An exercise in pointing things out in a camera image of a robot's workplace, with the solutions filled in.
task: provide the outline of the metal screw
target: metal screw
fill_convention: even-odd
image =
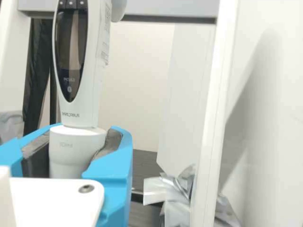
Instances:
[[[86,193],[92,192],[94,189],[95,189],[95,187],[93,185],[87,184],[87,185],[80,187],[79,192],[86,194]]]

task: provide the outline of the white cylindrical base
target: white cylindrical base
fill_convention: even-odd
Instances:
[[[94,154],[104,146],[107,132],[103,129],[78,129],[63,125],[50,130],[50,177],[80,178]]]

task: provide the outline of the blue plastic stand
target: blue plastic stand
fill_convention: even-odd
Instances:
[[[0,165],[10,166],[13,177],[22,177],[21,149],[35,138],[50,130],[50,125],[21,139],[13,139],[0,146]],[[82,178],[100,182],[105,188],[104,205],[97,227],[127,227],[133,179],[133,141],[129,132],[113,126],[122,134],[117,151],[94,160]]]

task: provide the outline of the gray cloth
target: gray cloth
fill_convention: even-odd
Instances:
[[[0,113],[0,145],[15,138],[23,136],[22,111]]]

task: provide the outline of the white wall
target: white wall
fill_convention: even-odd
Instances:
[[[111,24],[99,126],[130,131],[135,149],[158,150],[174,29],[166,23]],[[48,123],[49,85],[40,127]]]

